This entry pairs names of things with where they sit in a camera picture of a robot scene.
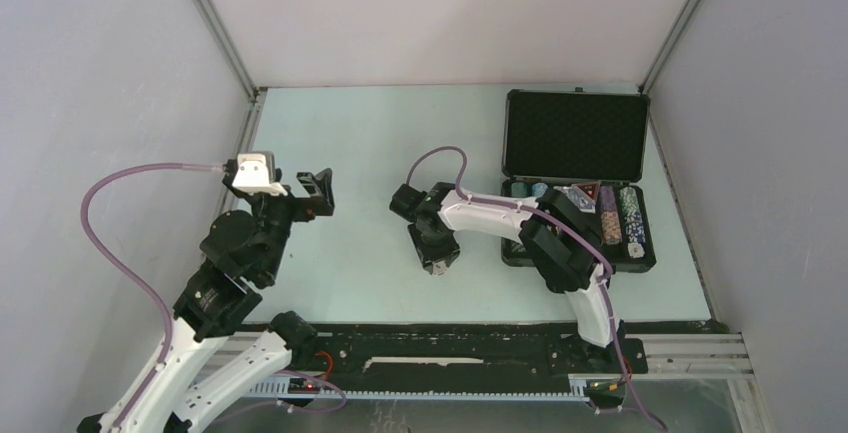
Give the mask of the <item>blue card deck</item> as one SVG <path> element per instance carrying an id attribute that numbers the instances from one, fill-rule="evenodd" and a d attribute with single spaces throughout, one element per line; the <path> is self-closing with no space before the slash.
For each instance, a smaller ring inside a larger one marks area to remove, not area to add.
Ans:
<path id="1" fill-rule="evenodd" d="M 581 212 L 596 212 L 596 201 L 579 187 L 562 186 L 557 190 L 562 192 Z"/>

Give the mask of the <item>triangular all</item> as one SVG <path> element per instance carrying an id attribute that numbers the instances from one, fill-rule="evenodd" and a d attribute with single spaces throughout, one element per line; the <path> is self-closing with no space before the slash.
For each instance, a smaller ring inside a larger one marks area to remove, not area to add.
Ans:
<path id="1" fill-rule="evenodd" d="M 598 202 L 598 197 L 600 194 L 601 183 L 598 181 L 594 182 L 583 182 L 583 183 L 574 183 L 573 187 L 577 188 L 581 191 L 587 199 L 589 199 L 593 205 L 596 205 Z"/>

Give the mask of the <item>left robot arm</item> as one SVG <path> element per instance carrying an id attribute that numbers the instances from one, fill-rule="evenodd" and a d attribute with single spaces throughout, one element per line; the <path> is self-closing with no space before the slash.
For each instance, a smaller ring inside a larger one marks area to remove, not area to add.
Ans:
<path id="1" fill-rule="evenodd" d="M 83 230 L 101 254 L 155 303 L 164 334 L 145 367 L 108 411 L 83 418 L 79 432 L 203 432 L 250 388 L 269 375 L 304 369 L 316 356 L 317 332 L 293 311 L 277 314 L 260 337 L 203 381 L 196 379 L 261 302 L 260 290 L 274 285 L 295 223 L 334 212 L 329 168 L 300 172 L 305 197 L 280 184 L 272 166 L 219 166 L 225 187 L 250 208 L 218 216 L 201 242 L 204 260 L 172 307 L 97 237 L 89 220 L 95 194 L 109 183 L 156 170 L 206 171 L 203 164 L 154 163 L 127 168 L 95 183 L 80 206 Z"/>

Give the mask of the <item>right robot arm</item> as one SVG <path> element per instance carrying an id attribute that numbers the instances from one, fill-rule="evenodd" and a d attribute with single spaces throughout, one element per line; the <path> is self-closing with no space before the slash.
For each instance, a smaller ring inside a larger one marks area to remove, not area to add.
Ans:
<path id="1" fill-rule="evenodd" d="M 568 299 L 585 364 L 628 371 L 624 329 L 609 294 L 615 269 L 601 251 L 599 224 L 567 196 L 549 189 L 525 198 L 477 194 L 439 182 L 428 191 L 401 184 L 389 209 L 407 223 L 421 267 L 447 271 L 460 254 L 456 233 L 471 231 L 521 244 L 547 289 Z"/>

